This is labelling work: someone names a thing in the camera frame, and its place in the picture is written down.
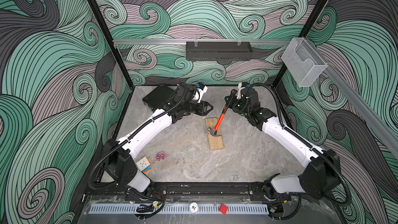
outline wooden plank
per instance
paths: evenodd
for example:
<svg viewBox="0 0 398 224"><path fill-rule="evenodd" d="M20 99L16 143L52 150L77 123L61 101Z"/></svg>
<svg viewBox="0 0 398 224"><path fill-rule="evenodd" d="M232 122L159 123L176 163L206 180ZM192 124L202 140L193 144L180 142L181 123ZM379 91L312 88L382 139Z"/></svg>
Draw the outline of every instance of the wooden plank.
<svg viewBox="0 0 398 224"><path fill-rule="evenodd" d="M214 128L217 124L218 118L207 118L206 119L206 129L207 127ZM222 150L224 148L224 145L222 144L222 136L219 137L213 137L209 131L207 131L207 137L209 140L209 146L211 151L215 150Z"/></svg>

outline metal rail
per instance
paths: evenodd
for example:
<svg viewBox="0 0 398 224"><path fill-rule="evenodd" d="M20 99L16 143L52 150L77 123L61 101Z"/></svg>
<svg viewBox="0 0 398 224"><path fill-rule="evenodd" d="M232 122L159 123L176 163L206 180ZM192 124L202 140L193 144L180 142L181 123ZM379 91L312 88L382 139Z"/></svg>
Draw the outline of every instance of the metal rail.
<svg viewBox="0 0 398 224"><path fill-rule="evenodd" d="M251 45L287 46L291 39L114 39L114 45L186 45L187 42L250 42Z"/></svg>

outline hammer head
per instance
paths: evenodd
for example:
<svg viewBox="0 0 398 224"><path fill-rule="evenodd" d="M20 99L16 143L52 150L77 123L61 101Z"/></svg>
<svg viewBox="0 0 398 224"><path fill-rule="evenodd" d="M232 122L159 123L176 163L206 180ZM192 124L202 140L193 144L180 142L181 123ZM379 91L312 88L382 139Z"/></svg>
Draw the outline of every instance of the hammer head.
<svg viewBox="0 0 398 224"><path fill-rule="evenodd" d="M217 131L214 130L213 128L211 128L211 127L207 128L207 130L210 132L210 134L211 134L213 137L219 137L219 136L221 136L221 135L217 134Z"/></svg>

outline clear acrylic holder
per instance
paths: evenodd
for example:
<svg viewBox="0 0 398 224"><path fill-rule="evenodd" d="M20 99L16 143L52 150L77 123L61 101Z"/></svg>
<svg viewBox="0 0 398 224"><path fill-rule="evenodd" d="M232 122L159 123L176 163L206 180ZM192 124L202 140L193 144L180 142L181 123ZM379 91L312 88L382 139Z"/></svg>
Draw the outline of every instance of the clear acrylic holder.
<svg viewBox="0 0 398 224"><path fill-rule="evenodd" d="M304 37L294 37L285 52L282 60L299 87L310 87L322 71L328 66L322 59L323 64L318 64L314 55L316 46Z"/></svg>

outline red block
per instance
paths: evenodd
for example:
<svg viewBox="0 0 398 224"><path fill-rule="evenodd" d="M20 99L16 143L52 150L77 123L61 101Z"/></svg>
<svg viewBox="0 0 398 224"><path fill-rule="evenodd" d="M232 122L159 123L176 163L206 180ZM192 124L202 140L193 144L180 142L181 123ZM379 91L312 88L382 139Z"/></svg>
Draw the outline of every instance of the red block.
<svg viewBox="0 0 398 224"><path fill-rule="evenodd" d="M221 204L220 212L223 214L226 214L227 211L228 211L228 207L225 206L224 204Z"/></svg>

